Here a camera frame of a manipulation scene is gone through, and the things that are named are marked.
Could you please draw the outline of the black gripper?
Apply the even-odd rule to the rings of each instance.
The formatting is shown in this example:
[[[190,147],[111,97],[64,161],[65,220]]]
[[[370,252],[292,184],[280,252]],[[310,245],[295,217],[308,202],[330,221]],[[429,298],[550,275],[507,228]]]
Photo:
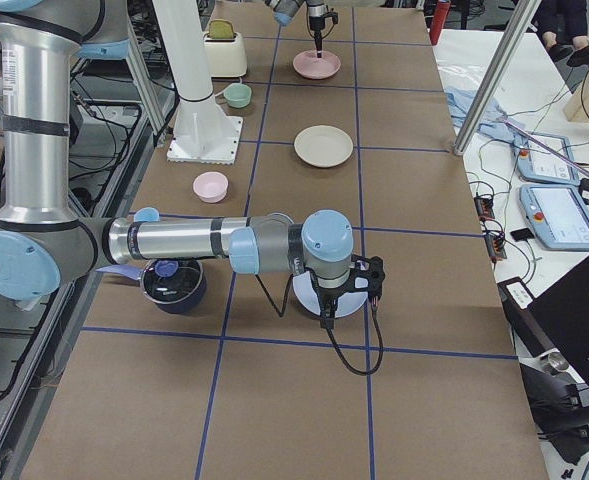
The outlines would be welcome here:
[[[323,329],[334,329],[339,299],[345,294],[342,288],[317,287],[316,296],[319,304],[320,326]]]
[[[323,31],[326,28],[326,20],[330,19],[333,25],[338,23],[338,13],[330,8],[325,1],[307,1],[308,26],[314,36],[315,58],[323,58]]]

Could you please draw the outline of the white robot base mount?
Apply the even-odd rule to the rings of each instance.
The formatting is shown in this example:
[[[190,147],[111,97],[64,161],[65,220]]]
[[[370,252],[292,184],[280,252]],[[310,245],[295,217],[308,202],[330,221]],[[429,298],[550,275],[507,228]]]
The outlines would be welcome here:
[[[243,119],[216,103],[197,3],[156,0],[153,6],[179,98],[167,159],[234,163]]]

